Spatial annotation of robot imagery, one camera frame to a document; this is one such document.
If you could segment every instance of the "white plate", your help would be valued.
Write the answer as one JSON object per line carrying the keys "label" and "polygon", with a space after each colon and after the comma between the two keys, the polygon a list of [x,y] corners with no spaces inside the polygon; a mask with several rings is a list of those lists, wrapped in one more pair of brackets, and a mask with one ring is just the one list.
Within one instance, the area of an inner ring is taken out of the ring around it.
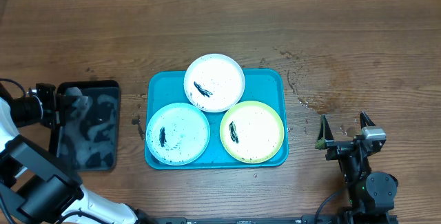
{"label": "white plate", "polygon": [[185,165],[207,148],[209,123],[205,115],[188,103],[172,103],[156,112],[147,125],[145,142],[160,162]]}
{"label": "white plate", "polygon": [[184,77],[189,101],[206,112],[222,112],[239,102],[245,90],[242,68],[222,54],[207,54],[195,60]]}
{"label": "white plate", "polygon": [[282,146],[284,136],[277,112],[257,101],[236,104],[220,122],[223,146],[244,163],[262,163],[272,158]]}

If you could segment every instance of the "black mark on plate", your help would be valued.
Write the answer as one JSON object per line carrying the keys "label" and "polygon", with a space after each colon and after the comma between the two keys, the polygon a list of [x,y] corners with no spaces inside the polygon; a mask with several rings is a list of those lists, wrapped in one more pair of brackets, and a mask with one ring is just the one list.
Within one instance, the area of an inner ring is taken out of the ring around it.
{"label": "black mark on plate", "polygon": [[138,119],[132,119],[132,125],[138,125],[139,136],[141,137],[141,140],[144,141],[145,140],[145,131],[141,127],[141,118],[139,115],[138,115]]}
{"label": "black mark on plate", "polygon": [[213,95],[213,93],[209,92],[208,90],[204,90],[202,89],[201,85],[199,85],[197,82],[194,82],[194,87],[196,87],[196,89],[198,89],[198,91],[206,97],[209,97],[211,95]]}
{"label": "black mark on plate", "polygon": [[166,142],[167,142],[167,140],[165,139],[165,128],[161,127],[160,134],[159,134],[159,143],[161,144],[161,147],[164,147]]}
{"label": "black mark on plate", "polygon": [[237,137],[236,132],[236,124],[234,124],[234,121],[229,124],[229,135],[231,136],[233,142],[239,144],[239,138]]}

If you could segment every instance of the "rectangular blue tray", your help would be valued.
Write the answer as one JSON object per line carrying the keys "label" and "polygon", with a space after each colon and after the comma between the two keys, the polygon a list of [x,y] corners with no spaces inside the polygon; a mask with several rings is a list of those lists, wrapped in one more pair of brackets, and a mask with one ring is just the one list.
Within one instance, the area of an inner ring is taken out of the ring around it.
{"label": "rectangular blue tray", "polygon": [[[247,164],[237,161],[230,156],[221,143],[219,128],[225,112],[204,112],[210,125],[210,139],[207,149],[195,161],[180,166],[166,165],[159,162],[145,146],[145,160],[158,170],[167,169],[212,169],[212,168],[244,168],[244,167],[271,167],[279,166],[288,157],[287,117],[285,99],[283,96],[283,82],[279,73],[271,69],[244,69],[245,91],[242,101],[260,101],[273,108],[280,116],[285,127],[285,139],[282,147],[270,160],[259,164]],[[147,96],[147,123],[153,114],[162,107],[171,103],[190,103],[184,93],[185,71],[159,72],[150,79]]]}

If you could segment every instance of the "wooden table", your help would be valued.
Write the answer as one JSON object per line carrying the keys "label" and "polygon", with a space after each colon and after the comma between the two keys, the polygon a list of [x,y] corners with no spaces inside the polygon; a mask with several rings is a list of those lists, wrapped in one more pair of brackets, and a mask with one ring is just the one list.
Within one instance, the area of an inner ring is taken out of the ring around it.
{"label": "wooden table", "polygon": [[[138,115],[145,125],[149,80],[214,52],[282,75],[289,158],[275,168],[153,170],[132,125]],[[392,213],[440,222],[441,0],[10,0],[0,55],[1,76],[25,87],[119,82],[117,165],[81,173],[112,201],[157,217],[312,214],[343,184],[337,161],[314,149],[320,114],[344,140],[340,127],[359,128],[366,110],[388,138],[371,167],[400,182]],[[48,146],[43,127],[22,132]],[[341,205],[345,197],[324,213]]]}

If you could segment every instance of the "wire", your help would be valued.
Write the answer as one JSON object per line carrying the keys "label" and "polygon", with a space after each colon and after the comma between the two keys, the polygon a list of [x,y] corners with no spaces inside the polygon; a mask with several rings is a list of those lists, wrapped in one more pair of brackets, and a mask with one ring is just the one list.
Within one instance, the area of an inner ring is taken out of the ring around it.
{"label": "wire", "polygon": [[356,178],[354,178],[353,181],[350,182],[348,185],[346,185],[343,188],[334,192],[331,196],[326,198],[326,200],[324,200],[322,202],[322,204],[320,204],[320,207],[318,207],[316,215],[314,216],[314,224],[318,223],[318,215],[320,214],[320,212],[322,211],[322,209],[326,205],[326,203],[328,203],[330,200],[332,200],[334,197],[338,196],[339,194],[342,194],[347,188],[349,189],[350,187],[355,185],[358,182],[358,180],[360,179],[361,175],[363,174],[363,153],[362,153],[362,148],[361,148],[360,144],[358,144],[358,152],[360,155],[360,169],[358,170],[358,176]]}
{"label": "wire", "polygon": [[11,214],[9,213],[8,209],[6,208],[5,201],[3,200],[2,195],[0,194],[0,208],[1,211],[3,211],[3,214],[6,217],[6,220],[9,224],[16,224],[14,219],[12,218]]}
{"label": "wire", "polygon": [[106,223],[105,221],[103,221],[103,220],[101,220],[101,219],[99,219],[99,218],[97,218],[97,217],[95,217],[95,216],[93,216],[91,214],[88,214],[88,213],[85,213],[85,212],[82,212],[82,211],[74,211],[74,212],[70,212],[69,214],[66,214],[65,216],[62,216],[58,220],[57,224],[63,223],[67,218],[69,218],[71,216],[74,216],[74,215],[77,215],[77,216],[80,216],[80,217],[82,217],[82,216],[88,217],[89,219],[94,220],[94,221],[96,221],[97,223],[100,223],[100,224],[109,224],[109,223]]}
{"label": "wire", "polygon": [[15,84],[18,88],[20,88],[20,90],[23,93],[23,98],[26,97],[26,91],[25,88],[23,88],[23,86],[21,86],[21,84],[17,83],[16,81],[12,80],[12,79],[0,79],[0,81],[5,81],[5,82],[9,82],[9,83],[13,83]]}

